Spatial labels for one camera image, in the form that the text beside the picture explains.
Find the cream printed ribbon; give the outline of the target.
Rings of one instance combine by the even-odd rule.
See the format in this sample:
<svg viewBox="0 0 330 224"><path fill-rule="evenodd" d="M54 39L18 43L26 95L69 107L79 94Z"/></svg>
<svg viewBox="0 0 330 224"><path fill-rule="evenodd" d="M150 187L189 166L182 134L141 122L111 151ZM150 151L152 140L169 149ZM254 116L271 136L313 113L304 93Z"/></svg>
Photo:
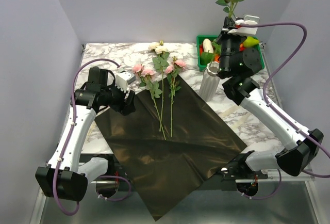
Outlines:
<svg viewBox="0 0 330 224"><path fill-rule="evenodd" d="M218 114L218 116L222 118L238 136L241 136L239 135L239 129L245 125L251 115L251 113L247 112L240 106L230 107L226 111ZM87 146L91 144L91 142L97 140L104 142L105 140L101 137L100 133L101 132L99 131L96 122L93 121L87 132L84 146Z"/></svg>

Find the green pear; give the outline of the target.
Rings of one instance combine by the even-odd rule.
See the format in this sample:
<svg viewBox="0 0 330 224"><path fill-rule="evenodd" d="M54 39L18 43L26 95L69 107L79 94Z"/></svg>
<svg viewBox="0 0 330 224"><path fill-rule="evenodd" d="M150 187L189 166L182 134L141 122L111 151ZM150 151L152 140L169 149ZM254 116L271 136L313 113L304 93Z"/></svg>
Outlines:
<svg viewBox="0 0 330 224"><path fill-rule="evenodd" d="M248 48L248 47L254 47L259 44L259 40L248 36L244 41L243 41L243 47Z"/></svg>

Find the cream flower stem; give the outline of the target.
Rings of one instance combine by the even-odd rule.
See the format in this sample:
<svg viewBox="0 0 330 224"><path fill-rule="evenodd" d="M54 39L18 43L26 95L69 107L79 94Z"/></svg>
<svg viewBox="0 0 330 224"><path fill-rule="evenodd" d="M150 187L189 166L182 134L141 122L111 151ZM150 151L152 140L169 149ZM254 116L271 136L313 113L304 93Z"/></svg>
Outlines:
<svg viewBox="0 0 330 224"><path fill-rule="evenodd" d="M154 64L154 69L156 72L160 73L161 76L161 85L159 85L159 88L162 90L162 95L160 97L161 99L161 107L160 107L160 114L161 117L163 115L163 105L164 105L164 95L163 95L163 90L164 90L164 71L165 68L168 66L167 58L169 56L168 50L163 46L163 42L159 42L159 46L155 47L153 46L151 48L156 54L155 57L153 57L152 61Z"/></svg>

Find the green lettuce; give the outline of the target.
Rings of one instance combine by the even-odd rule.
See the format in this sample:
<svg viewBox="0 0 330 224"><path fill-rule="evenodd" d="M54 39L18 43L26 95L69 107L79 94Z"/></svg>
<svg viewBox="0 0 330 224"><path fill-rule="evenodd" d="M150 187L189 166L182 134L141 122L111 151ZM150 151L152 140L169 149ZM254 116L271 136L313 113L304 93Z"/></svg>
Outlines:
<svg viewBox="0 0 330 224"><path fill-rule="evenodd" d="M213 47L213 53L217 54L217 55L220 55L221 54L221 45L217 44L215 40L211 44L212 44L212 47Z"/></svg>

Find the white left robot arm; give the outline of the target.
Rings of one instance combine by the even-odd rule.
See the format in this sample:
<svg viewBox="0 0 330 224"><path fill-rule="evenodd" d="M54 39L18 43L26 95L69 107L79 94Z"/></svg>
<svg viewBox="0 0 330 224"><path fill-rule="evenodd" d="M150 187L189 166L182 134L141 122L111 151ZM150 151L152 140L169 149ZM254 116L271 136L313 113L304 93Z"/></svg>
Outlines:
<svg viewBox="0 0 330 224"><path fill-rule="evenodd" d="M75 102L55 153L35 174L47 197L53 197L56 189L59 199L80 202L92 181L113 177L113 156L94 155L81 165L80 155L91 124L104 107L123 116L135 111L135 92L128 88L135 79L134 74L124 70L113 74L107 69L90 68L88 80L74 91Z"/></svg>

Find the aluminium frame rail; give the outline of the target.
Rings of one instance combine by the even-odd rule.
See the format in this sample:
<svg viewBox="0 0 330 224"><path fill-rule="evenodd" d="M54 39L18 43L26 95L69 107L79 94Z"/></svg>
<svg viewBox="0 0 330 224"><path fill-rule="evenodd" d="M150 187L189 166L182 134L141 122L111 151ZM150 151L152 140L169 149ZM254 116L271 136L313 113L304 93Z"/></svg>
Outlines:
<svg viewBox="0 0 330 224"><path fill-rule="evenodd" d="M295 181L314 181L315 178L309 174L306 174L304 172L300 173L298 176L291 176L287 174L286 172L279 170L281 173L282 181L284 182L295 182ZM277 169L268 170L267 173L267 180L270 181L279 181L279 172Z"/></svg>

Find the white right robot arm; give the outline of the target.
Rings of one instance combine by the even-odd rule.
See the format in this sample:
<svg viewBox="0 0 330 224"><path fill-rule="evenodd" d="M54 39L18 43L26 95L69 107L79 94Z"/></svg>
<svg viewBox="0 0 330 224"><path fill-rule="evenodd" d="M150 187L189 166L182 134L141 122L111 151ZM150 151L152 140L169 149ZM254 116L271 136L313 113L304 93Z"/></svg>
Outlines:
<svg viewBox="0 0 330 224"><path fill-rule="evenodd" d="M252 76L262 69L260 53L253 47L240 49L248 36L255 35L257 18L245 16L234 21L224 19L223 28L216 39L220 45L220 64L217 76L224 79L226 96L238 106L251 112L279 139L284 149L248 152L237 166L242 178L250 178L256 171L279 169L291 176L298 176L316 157L323 140L319 129L310 130L291 118L278 107Z"/></svg>

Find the white ribbed vase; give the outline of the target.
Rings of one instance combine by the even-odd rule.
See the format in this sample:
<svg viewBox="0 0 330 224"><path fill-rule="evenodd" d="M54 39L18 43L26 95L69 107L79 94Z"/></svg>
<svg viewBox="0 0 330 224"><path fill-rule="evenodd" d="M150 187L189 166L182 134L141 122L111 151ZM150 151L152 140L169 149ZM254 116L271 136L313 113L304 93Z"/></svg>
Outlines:
<svg viewBox="0 0 330 224"><path fill-rule="evenodd" d="M210 62L203 71L203 79L199 89L199 96L209 102L218 88L220 78L218 77L219 63L216 61Z"/></svg>

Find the white radish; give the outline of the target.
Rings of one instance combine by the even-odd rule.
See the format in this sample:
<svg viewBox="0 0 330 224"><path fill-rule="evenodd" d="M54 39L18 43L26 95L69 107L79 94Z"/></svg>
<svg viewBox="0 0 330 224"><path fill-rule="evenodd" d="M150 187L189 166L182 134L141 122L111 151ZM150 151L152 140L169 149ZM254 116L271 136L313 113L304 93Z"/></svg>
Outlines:
<svg viewBox="0 0 330 224"><path fill-rule="evenodd" d="M202 46L203 46L203 52L212 53L212 54L214 53L212 42L209 39L207 39L207 38L204 39Z"/></svg>

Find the green bell pepper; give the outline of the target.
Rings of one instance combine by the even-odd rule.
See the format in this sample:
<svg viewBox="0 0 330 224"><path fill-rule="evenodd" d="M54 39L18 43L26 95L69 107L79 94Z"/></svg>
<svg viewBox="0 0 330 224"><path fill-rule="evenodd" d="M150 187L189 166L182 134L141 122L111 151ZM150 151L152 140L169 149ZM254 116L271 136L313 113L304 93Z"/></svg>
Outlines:
<svg viewBox="0 0 330 224"><path fill-rule="evenodd" d="M215 57L214 53L212 54L212 53L202 52L200 54L200 64L206 66L210 62L214 61L215 59L214 57Z"/></svg>

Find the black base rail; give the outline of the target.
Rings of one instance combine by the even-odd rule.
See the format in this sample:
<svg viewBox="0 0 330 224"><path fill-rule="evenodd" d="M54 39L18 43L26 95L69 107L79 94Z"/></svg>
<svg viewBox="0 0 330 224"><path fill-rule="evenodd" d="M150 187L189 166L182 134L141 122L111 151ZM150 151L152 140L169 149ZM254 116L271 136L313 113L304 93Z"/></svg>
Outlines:
<svg viewBox="0 0 330 224"><path fill-rule="evenodd" d="M266 180L268 175L266 173L258 172L243 172L239 167L238 162L244 158L244 154L238 155L235 159L231 160L226 168L219 169L212 177L201 184L196 190L222 190L234 191L235 189L248 189L249 187L253 192L258 190L258 181ZM110 171L108 175L117 175L128 178L123 167L113 154L83 154L80 156L79 165L87 163L94 157L102 157L109 159Z"/></svg>

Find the orange carrot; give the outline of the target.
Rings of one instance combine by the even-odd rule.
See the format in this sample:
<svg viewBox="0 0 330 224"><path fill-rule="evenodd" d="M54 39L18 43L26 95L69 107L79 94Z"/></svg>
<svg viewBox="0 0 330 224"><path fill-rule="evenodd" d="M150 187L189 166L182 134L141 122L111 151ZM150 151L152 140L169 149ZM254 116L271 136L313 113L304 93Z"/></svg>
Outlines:
<svg viewBox="0 0 330 224"><path fill-rule="evenodd" d="M216 55L215 58L214 58L215 61L219 62L220 61L220 56L219 55Z"/></svg>

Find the black wrapping paper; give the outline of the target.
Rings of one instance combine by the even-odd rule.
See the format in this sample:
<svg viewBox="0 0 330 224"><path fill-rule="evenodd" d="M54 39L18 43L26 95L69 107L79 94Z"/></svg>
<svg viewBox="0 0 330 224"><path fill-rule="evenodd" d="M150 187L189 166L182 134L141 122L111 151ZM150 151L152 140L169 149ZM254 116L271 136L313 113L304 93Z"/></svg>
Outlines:
<svg viewBox="0 0 330 224"><path fill-rule="evenodd" d="M183 79L173 99L136 94L136 110L109 109L96 125L155 220L239 155L246 144Z"/></svg>

